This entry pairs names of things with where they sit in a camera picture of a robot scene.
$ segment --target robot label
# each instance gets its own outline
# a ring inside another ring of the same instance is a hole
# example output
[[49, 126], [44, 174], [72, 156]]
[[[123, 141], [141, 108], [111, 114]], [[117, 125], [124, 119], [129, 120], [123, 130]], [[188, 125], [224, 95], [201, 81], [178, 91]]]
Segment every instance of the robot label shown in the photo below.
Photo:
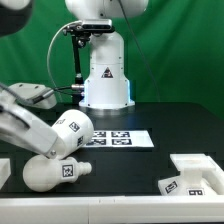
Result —
[[102, 78], [113, 78], [113, 75], [108, 67], [105, 70], [105, 72], [103, 73]]

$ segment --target black tabletop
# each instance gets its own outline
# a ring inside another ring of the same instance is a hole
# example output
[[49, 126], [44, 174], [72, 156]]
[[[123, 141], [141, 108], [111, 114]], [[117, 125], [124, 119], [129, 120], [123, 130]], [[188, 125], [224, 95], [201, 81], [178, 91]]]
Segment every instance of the black tabletop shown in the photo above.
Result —
[[[52, 125], [73, 105], [58, 104], [51, 110], [31, 109]], [[224, 121], [198, 104], [137, 103], [126, 114], [102, 117], [87, 114], [95, 130], [147, 130], [154, 148], [81, 148], [71, 156], [90, 162], [93, 170], [77, 182], [64, 183], [46, 193], [28, 189], [22, 178], [32, 152], [0, 142], [0, 158], [10, 158], [12, 174], [0, 197], [66, 197], [160, 195], [158, 180], [178, 175], [170, 160], [174, 153], [205, 153], [224, 167]]]

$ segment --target black cable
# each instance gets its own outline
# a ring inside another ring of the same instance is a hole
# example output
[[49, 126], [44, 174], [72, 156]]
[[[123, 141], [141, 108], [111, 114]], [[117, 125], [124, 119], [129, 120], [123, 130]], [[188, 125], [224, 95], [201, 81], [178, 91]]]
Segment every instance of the black cable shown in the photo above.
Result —
[[71, 89], [71, 86], [60, 86], [60, 87], [55, 87], [55, 88], [54, 88], [54, 91], [57, 91], [57, 90], [65, 90], [65, 89]]
[[17, 94], [14, 90], [10, 89], [8, 86], [6, 86], [5, 84], [3, 84], [1, 82], [0, 82], [0, 89], [3, 89], [6, 92], [8, 92], [10, 95], [15, 97], [15, 99], [18, 100], [24, 106], [31, 106], [31, 107], [34, 104], [39, 103], [40, 101], [42, 101], [44, 99], [47, 99], [54, 93], [54, 91], [52, 89], [50, 89], [50, 90], [47, 90], [45, 93], [42, 93], [41, 96], [37, 96], [33, 99], [25, 99], [25, 98], [21, 97], [19, 94]]
[[65, 94], [65, 95], [69, 95], [69, 96], [73, 95], [72, 93], [66, 93], [66, 92], [63, 92], [63, 91], [60, 91], [60, 90], [55, 90], [55, 92], [62, 93], [62, 94]]
[[134, 39], [134, 41], [135, 41], [135, 44], [136, 44], [136, 46], [137, 46], [137, 48], [138, 48], [138, 51], [139, 51], [139, 53], [140, 53], [140, 55], [141, 55], [141, 57], [142, 57], [142, 60], [143, 60], [143, 62], [144, 62], [144, 64], [145, 64], [145, 66], [146, 66], [146, 69], [147, 69], [147, 71], [148, 71], [148, 74], [149, 74], [149, 76], [151, 77], [151, 79], [152, 79], [152, 81], [153, 81], [153, 84], [154, 84], [154, 86], [155, 86], [156, 94], [157, 94], [157, 100], [158, 100], [158, 102], [161, 102], [161, 100], [160, 100], [160, 92], [159, 92], [159, 88], [158, 88], [158, 85], [157, 85], [157, 83], [156, 83], [155, 77], [154, 77], [154, 75], [153, 75], [153, 73], [152, 73], [152, 70], [151, 70], [151, 68], [150, 68], [150, 65], [149, 65], [149, 63], [148, 63], [148, 61], [147, 61], [147, 59], [146, 59], [146, 57], [145, 57], [145, 55], [144, 55], [144, 53], [143, 53], [143, 51], [142, 51], [140, 45], [139, 45], [139, 43], [138, 43], [138, 40], [137, 40], [137, 38], [136, 38], [136, 36], [135, 36], [135, 33], [134, 33], [134, 31], [133, 31], [133, 29], [132, 29], [132, 27], [131, 27], [131, 25], [130, 25], [128, 19], [127, 19], [127, 15], [126, 15], [126, 13], [125, 13], [124, 6], [123, 6], [121, 0], [118, 0], [118, 2], [119, 2], [119, 4], [120, 4], [121, 10], [122, 10], [122, 12], [123, 12], [125, 21], [126, 21], [126, 23], [127, 23], [127, 25], [128, 25], [129, 31], [130, 31], [131, 34], [132, 34], [132, 37], [133, 37], [133, 39]]

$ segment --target white plastic part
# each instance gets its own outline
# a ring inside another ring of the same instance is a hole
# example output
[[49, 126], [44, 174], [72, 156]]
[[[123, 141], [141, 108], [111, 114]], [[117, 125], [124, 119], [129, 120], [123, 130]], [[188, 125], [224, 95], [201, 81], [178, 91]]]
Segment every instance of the white plastic part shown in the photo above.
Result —
[[1, 223], [122, 224], [224, 222], [224, 196], [0, 199]]
[[215, 171], [215, 165], [204, 154], [171, 154], [171, 160], [180, 176], [158, 182], [162, 195], [202, 196], [216, 195], [203, 172]]
[[0, 0], [0, 4], [12, 10], [21, 10], [30, 3], [30, 0]]
[[[127, 17], [142, 14], [149, 0], [121, 0]], [[123, 18], [118, 0], [65, 0], [68, 10], [83, 19]]]
[[[26, 100], [41, 96], [47, 91], [51, 90], [45, 85], [31, 84], [31, 83], [16, 83], [11, 85], [9, 88], [12, 89], [14, 92], [16, 92], [20, 97]], [[14, 103], [16, 99], [7, 91], [2, 91], [0, 95], [0, 100], [5, 101], [7, 103]], [[40, 101], [39, 103], [34, 104], [32, 107], [50, 109], [54, 107], [56, 103], [57, 101], [56, 101], [55, 95], [52, 94], [51, 96]]]
[[64, 143], [65, 150], [57, 151], [57, 159], [63, 159], [87, 144], [94, 132], [89, 117], [79, 110], [67, 110], [54, 123], [52, 129]]
[[217, 194], [224, 195], [224, 172], [210, 156], [208, 156], [208, 159], [211, 161], [211, 163], [214, 164], [215, 170], [204, 171], [202, 176], [209, 182], [209, 184], [212, 186], [212, 189]]
[[11, 175], [11, 167], [9, 159], [0, 159], [0, 189]]
[[121, 109], [133, 106], [129, 81], [124, 76], [124, 41], [116, 32], [92, 36], [90, 75], [85, 81], [81, 107]]
[[1, 105], [8, 112], [0, 115], [0, 139], [50, 158], [65, 149], [57, 133], [28, 110], [16, 104]]
[[64, 182], [74, 183], [79, 176], [90, 173], [90, 163], [78, 163], [74, 158], [48, 159], [42, 155], [31, 158], [23, 170], [26, 185], [38, 192], [51, 190]]

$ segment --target green screen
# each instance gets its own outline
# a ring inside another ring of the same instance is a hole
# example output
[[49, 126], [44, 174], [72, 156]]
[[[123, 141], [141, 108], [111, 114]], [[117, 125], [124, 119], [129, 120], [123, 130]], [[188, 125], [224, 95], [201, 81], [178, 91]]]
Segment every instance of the green screen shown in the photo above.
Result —
[[[36, 0], [27, 26], [0, 40], [0, 81], [52, 86], [46, 58], [51, 39], [76, 20], [63, 0]], [[224, 118], [224, 1], [151, 0], [147, 11], [129, 19], [157, 83], [161, 102], [199, 103]], [[136, 102], [158, 102], [158, 91], [124, 19], [113, 25], [125, 41], [125, 75]], [[89, 74], [89, 48], [80, 51], [84, 77]], [[60, 35], [51, 55], [58, 86], [74, 82], [69, 36]], [[71, 102], [69, 96], [64, 102]]]

